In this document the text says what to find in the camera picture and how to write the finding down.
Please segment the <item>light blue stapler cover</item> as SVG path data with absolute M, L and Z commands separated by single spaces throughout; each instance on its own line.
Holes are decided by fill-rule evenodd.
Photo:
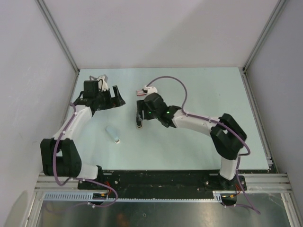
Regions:
M 111 139 L 116 143 L 119 144 L 120 143 L 120 138 L 118 136 L 118 133 L 116 131 L 116 129 L 112 126 L 107 126 L 106 127 L 106 132 L 108 133 L 108 135 L 111 137 Z

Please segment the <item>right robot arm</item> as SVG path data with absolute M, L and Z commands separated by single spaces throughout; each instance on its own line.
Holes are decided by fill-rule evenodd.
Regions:
M 136 101 L 136 106 L 137 128 L 142 127 L 144 120 L 156 119 L 166 128 L 188 129 L 209 136 L 221 156 L 219 186 L 229 190 L 235 185 L 239 151 L 244 147 L 247 135 L 230 114 L 219 118 L 188 114 L 179 106 L 166 105 L 157 93 Z

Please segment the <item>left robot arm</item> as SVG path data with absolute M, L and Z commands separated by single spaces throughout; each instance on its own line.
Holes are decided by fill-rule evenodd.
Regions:
M 94 189 L 101 188 L 105 178 L 101 168 L 81 160 L 75 145 L 81 130 L 95 112 L 125 105 L 118 87 L 109 88 L 107 76 L 91 76 L 84 81 L 83 90 L 72 102 L 73 113 L 58 132 L 40 143 L 43 172 L 47 176 L 88 179 Z

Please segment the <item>red staple box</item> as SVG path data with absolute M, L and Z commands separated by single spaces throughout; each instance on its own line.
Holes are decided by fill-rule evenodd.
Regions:
M 137 96 L 145 96 L 145 95 L 147 95 L 147 91 L 144 90 L 144 89 L 137 90 L 137 91 L 136 91 L 136 95 L 137 95 Z

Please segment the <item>beige black stapler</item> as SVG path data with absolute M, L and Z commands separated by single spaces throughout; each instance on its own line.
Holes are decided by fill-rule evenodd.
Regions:
M 136 114 L 136 127 L 138 129 L 142 128 L 142 121 L 144 120 L 143 116 L 141 113 Z

